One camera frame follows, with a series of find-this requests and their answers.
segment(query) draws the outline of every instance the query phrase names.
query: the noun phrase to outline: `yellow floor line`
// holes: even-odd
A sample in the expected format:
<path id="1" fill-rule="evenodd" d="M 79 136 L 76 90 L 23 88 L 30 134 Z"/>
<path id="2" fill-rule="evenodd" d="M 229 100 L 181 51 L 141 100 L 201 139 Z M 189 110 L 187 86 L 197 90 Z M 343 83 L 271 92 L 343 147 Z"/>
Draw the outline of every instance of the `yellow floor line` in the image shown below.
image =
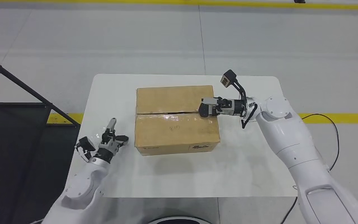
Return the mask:
<path id="1" fill-rule="evenodd" d="M 293 2 L 250 2 L 226 0 L 0 0 L 0 2 L 31 2 L 31 3 L 129 3 L 129 4 L 181 4 L 201 6 L 227 7 L 270 7 L 270 8 L 310 8 L 320 10 L 358 10 L 358 4 Z"/>
<path id="2" fill-rule="evenodd" d="M 83 114 L 68 114 L 71 118 L 81 124 L 83 119 Z M 309 115 L 306 113 L 299 114 L 301 118 Z M 331 118 L 336 124 L 358 124 L 358 114 L 330 114 L 324 113 L 324 115 Z M 304 119 L 306 124 L 329 124 L 331 123 L 328 119 L 322 116 L 310 116 L 309 118 Z M 50 114 L 48 124 L 70 124 L 68 120 L 63 118 L 59 114 Z"/>

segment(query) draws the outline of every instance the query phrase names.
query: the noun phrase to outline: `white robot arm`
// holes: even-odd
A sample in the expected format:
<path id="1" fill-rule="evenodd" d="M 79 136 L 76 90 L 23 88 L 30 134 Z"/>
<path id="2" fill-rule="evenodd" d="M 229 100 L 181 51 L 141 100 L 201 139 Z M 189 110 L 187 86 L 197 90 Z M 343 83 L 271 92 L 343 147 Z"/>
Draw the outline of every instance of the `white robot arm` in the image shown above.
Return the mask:
<path id="1" fill-rule="evenodd" d="M 296 182 L 299 207 L 307 223 L 358 223 L 357 200 L 331 177 L 317 154 L 312 135 L 288 100 L 283 96 L 271 96 L 265 101 L 246 97 L 231 70 L 221 82 L 225 87 L 233 85 L 241 99 L 204 98 L 200 115 L 241 116 L 243 128 L 249 120 L 257 120 L 268 145 Z"/>
<path id="2" fill-rule="evenodd" d="M 129 140 L 127 136 L 115 135 L 115 124 L 116 119 L 112 118 L 102 135 L 98 151 L 93 157 L 86 154 L 88 162 L 84 169 L 70 181 L 69 187 L 62 192 L 44 218 L 43 224 L 96 223 L 95 214 L 100 198 L 103 196 L 102 181 L 108 174 L 113 156 Z M 80 140 L 81 142 L 84 142 L 82 147 L 91 148 L 88 141 Z"/>

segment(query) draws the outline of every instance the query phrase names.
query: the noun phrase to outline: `box flap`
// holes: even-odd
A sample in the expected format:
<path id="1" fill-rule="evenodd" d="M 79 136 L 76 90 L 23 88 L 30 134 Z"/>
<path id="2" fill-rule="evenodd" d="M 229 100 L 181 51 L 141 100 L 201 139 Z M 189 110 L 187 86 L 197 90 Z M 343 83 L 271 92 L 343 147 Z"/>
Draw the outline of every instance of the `box flap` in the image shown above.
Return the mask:
<path id="1" fill-rule="evenodd" d="M 137 89 L 137 114 L 197 112 L 201 99 L 214 97 L 213 86 L 173 86 Z"/>
<path id="2" fill-rule="evenodd" d="M 199 114 L 137 115 L 135 146 L 165 146 L 220 142 L 217 117 Z"/>

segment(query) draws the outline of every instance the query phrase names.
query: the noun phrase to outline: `tabletop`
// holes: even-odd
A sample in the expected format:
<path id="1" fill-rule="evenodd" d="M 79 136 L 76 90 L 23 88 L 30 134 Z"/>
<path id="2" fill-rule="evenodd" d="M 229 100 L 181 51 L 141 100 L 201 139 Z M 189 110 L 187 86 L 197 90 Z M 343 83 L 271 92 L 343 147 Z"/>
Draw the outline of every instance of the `tabletop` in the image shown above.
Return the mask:
<path id="1" fill-rule="evenodd" d="M 269 76 L 238 76 L 247 96 L 265 100 L 282 95 L 279 80 Z M 89 93 L 78 139 L 95 144 L 111 118 L 116 134 L 129 143 L 112 159 L 105 197 L 293 197 L 294 181 L 271 151 L 256 122 L 241 128 L 238 117 L 218 116 L 221 142 L 212 152 L 142 156 L 134 147 L 136 89 L 141 87 L 212 85 L 214 95 L 237 99 L 235 88 L 225 88 L 221 76 L 98 74 Z M 69 177 L 85 162 L 75 152 Z"/>

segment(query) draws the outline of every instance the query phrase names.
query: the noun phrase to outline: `black panel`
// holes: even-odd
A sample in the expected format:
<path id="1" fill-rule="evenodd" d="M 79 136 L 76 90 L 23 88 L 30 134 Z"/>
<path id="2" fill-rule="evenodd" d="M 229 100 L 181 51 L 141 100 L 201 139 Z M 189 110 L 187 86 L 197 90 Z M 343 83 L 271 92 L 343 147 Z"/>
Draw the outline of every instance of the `black panel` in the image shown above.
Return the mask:
<path id="1" fill-rule="evenodd" d="M 44 104 L 0 104 L 0 223 L 10 222 L 48 114 Z"/>
<path id="2" fill-rule="evenodd" d="M 74 125 L 46 126 L 12 223 L 46 216 L 65 187 L 78 132 Z"/>

